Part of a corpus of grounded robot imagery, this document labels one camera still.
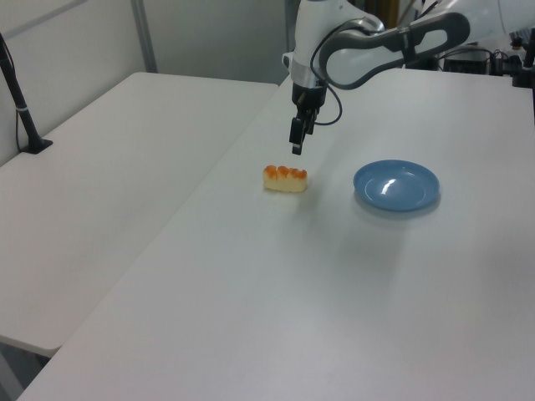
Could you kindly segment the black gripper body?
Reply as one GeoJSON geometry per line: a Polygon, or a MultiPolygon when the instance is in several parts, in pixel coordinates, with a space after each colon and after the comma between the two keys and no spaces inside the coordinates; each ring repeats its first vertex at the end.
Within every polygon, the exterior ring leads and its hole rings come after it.
{"type": "Polygon", "coordinates": [[[325,86],[311,89],[293,83],[292,102],[300,110],[320,109],[325,103],[326,93],[325,86]]]}

